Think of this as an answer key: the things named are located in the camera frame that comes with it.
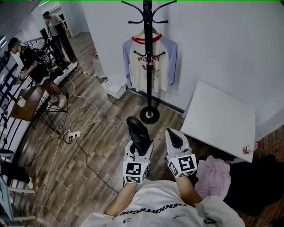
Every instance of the sneaker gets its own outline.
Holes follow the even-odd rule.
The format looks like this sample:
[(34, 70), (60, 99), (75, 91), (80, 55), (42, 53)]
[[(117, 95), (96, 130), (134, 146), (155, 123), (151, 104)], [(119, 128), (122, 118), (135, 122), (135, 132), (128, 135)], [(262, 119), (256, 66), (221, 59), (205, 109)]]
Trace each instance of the sneaker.
[(30, 189), (33, 189), (33, 188), (34, 188), (34, 184), (32, 183), (31, 177), (30, 177), (30, 182), (28, 183), (28, 187), (29, 187)]
[(59, 108), (64, 107), (64, 105), (65, 105), (66, 102), (67, 102), (67, 98), (66, 98), (66, 96), (64, 96), (63, 98), (61, 98), (61, 99), (59, 100), (58, 107), (59, 107)]
[(52, 98), (49, 102), (48, 102), (48, 106), (52, 106), (54, 105), (55, 103), (58, 102), (58, 98), (57, 97), (54, 97)]

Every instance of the white table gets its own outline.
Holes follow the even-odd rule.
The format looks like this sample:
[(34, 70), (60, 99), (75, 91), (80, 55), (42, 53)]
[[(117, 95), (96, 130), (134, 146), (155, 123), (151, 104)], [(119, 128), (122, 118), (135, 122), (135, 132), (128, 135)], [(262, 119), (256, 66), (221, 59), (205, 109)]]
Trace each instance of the white table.
[(255, 112), (226, 93), (198, 81), (181, 132), (252, 162), (243, 148), (255, 140)]

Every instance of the man standing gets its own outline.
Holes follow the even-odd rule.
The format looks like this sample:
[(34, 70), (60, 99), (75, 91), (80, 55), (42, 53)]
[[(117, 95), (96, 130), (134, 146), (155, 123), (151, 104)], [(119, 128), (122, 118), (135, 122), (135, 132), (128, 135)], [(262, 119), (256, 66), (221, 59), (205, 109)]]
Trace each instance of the man standing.
[(62, 51), (59, 35), (58, 35), (58, 32), (55, 28), (55, 25), (61, 23), (61, 18), (57, 15), (50, 14), (49, 11), (46, 11), (43, 14), (43, 18), (45, 19), (45, 23), (46, 23), (46, 26), (47, 26), (48, 37), (51, 36), (52, 39), (55, 39), (54, 43), (56, 45), (56, 48), (58, 49), (61, 57), (64, 58), (65, 56), (64, 56), (64, 53)]
[[(43, 78), (48, 76), (48, 70), (46, 65), (30, 47), (21, 46), (21, 40), (18, 40), (16, 37), (11, 38), (8, 44), (8, 51), (11, 51), (13, 54), (20, 53), (20, 59), (22, 60), (26, 68), (22, 79), (25, 79), (27, 76), (30, 76), (37, 84), (40, 84)], [(67, 101), (66, 96), (63, 95), (60, 88), (53, 81), (51, 81), (51, 79), (49, 81), (48, 86), (57, 95), (59, 95), (60, 101), (58, 106), (62, 108)], [(49, 91), (48, 93), (51, 96), (51, 100), (49, 103), (49, 105), (51, 106), (58, 101), (58, 98), (55, 97), (52, 92)]]

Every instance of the pink cloth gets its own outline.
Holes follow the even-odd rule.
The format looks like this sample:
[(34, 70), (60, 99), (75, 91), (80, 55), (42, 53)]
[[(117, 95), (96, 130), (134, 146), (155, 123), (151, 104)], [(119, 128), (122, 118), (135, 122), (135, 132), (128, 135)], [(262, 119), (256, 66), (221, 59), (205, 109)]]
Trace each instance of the pink cloth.
[(231, 184), (230, 165), (222, 159), (210, 155), (206, 161), (199, 160), (196, 177), (198, 182), (194, 188), (202, 199), (218, 196), (223, 200), (226, 197)]

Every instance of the black shirt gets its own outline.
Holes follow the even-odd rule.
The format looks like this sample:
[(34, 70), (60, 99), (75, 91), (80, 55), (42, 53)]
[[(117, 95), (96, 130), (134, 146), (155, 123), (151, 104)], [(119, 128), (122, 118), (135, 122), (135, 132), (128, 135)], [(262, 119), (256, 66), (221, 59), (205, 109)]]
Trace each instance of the black shirt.
[(44, 64), (42, 64), (41, 59), (35, 54), (35, 52), (30, 47), (22, 46), (20, 52), (20, 59), (22, 60), (27, 70), (31, 67), (34, 61), (38, 63), (37, 66), (33, 69), (33, 71), (31, 71), (29, 74), (33, 80), (41, 82), (43, 77), (48, 76), (47, 68)]

